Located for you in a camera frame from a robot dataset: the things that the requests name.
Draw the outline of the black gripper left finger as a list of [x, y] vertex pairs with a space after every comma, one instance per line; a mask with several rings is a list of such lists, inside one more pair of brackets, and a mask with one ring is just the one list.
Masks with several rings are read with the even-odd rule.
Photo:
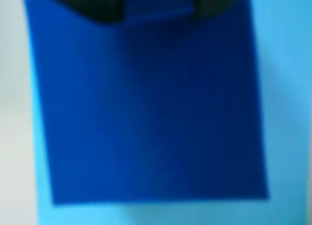
[[111, 24], [124, 21], [124, 0], [57, 0], [93, 21]]

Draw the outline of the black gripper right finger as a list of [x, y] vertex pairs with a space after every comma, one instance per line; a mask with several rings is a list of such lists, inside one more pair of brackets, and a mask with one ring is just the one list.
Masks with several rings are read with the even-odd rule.
[[231, 5], [235, 0], [194, 0], [197, 17], [211, 17]]

